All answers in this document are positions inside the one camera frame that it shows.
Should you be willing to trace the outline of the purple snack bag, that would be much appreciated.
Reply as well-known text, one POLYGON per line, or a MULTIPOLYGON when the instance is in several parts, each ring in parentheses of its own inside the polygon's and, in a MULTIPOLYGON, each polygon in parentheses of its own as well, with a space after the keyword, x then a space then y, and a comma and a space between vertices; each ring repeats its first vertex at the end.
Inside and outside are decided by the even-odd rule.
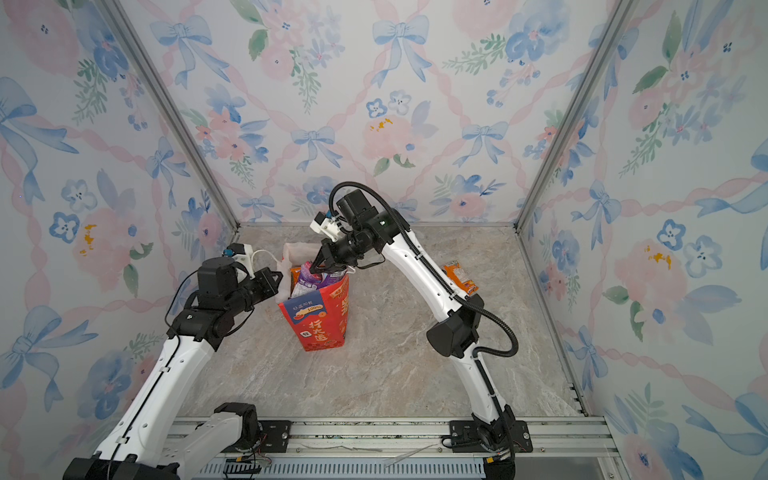
POLYGON ((340 282, 346 275, 344 271, 333 273, 312 273, 310 271, 312 263, 305 262, 299 270, 299 275, 293 289, 292 295, 300 297, 312 291, 321 290, 327 286, 340 282))

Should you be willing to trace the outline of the red paper gift bag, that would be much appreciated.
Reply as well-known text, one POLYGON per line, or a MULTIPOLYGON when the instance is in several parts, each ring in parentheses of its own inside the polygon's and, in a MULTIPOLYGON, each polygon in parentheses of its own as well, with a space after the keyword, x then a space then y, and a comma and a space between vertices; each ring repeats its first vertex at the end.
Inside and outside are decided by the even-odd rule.
POLYGON ((286 243, 276 262, 283 279, 275 302, 307 352, 343 346, 348 324, 350 282, 346 272, 336 284, 300 297, 290 295, 290 269, 312 263, 319 248, 313 243, 286 243))

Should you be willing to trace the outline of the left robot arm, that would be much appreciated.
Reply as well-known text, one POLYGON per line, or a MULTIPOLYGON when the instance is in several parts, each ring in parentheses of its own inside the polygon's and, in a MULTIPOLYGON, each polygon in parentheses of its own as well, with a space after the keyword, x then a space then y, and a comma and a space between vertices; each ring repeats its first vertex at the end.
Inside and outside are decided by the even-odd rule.
POLYGON ((198 288, 174 318, 149 377, 94 453, 73 459, 66 479, 191 479, 228 448, 252 454, 266 435, 254 405, 229 402, 173 446, 166 441, 187 395, 235 319, 278 293, 283 275, 227 251, 196 272, 198 288))

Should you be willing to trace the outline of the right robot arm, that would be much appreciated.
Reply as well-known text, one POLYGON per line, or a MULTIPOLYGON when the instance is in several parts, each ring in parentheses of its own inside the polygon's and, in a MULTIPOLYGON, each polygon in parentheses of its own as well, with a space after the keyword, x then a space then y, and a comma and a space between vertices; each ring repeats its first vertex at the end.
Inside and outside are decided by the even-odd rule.
POLYGON ((312 273, 366 269, 369 266, 360 261, 374 251, 405 276, 434 316, 428 342, 454 365, 470 400, 480 445, 489 452, 513 453, 515 416, 484 362, 486 355, 517 354, 519 342, 511 327, 458 287, 400 212, 362 183, 335 185, 328 195, 328 212, 317 215, 311 228, 325 236, 311 263, 312 273))

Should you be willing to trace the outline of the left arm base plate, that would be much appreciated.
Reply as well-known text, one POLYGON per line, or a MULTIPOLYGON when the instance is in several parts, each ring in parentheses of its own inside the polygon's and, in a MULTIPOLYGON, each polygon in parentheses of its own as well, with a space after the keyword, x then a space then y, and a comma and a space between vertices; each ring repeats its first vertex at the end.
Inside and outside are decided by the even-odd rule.
POLYGON ((293 423, 289 420, 248 421, 236 449, 242 452, 286 453, 293 423))

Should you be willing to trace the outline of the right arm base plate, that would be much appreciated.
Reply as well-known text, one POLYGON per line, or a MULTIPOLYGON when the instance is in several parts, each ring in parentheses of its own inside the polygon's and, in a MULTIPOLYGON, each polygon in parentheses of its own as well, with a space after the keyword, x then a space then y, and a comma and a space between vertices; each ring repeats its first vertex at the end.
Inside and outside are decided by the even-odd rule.
POLYGON ((510 427, 502 421, 488 426, 476 420, 452 420, 448 423, 447 447, 454 453, 483 453, 501 455, 509 449, 531 453, 534 449, 527 424, 514 420, 510 427))

